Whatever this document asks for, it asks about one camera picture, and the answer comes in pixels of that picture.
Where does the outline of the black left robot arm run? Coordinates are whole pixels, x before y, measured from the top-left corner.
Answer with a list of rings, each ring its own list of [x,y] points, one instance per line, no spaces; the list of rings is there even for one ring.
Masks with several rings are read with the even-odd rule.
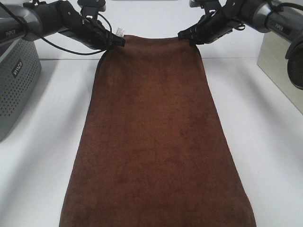
[[[125,39],[106,29],[98,20],[105,11],[104,0],[79,0],[77,12],[67,0],[51,3],[32,0],[21,5],[0,5],[0,43],[9,44],[19,38],[32,42],[60,33],[82,43],[95,53],[114,46],[124,46]]]

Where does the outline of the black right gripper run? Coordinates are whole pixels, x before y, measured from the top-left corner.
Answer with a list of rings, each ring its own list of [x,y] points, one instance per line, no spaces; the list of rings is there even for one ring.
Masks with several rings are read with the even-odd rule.
[[[244,30],[244,23],[237,19],[238,8],[231,4],[202,4],[205,14],[200,20],[185,30],[178,32],[179,40],[190,40],[192,44],[210,44],[234,29]]]

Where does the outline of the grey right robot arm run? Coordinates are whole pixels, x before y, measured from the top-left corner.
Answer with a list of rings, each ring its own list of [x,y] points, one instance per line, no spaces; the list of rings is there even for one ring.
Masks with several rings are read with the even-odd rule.
[[[222,6],[217,0],[192,0],[190,7],[205,11],[200,20],[180,31],[180,40],[191,44],[210,44],[233,30],[246,26],[261,32],[274,32],[290,42],[285,54],[287,74],[292,84],[303,88],[303,7],[279,0],[228,0]]]

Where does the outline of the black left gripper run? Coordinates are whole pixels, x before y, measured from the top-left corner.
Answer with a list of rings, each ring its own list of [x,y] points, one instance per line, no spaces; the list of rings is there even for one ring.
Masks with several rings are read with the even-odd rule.
[[[81,12],[77,12],[69,1],[60,1],[56,8],[63,24],[60,34],[93,50],[125,46],[125,39],[107,30],[98,20],[98,14],[83,15]]]

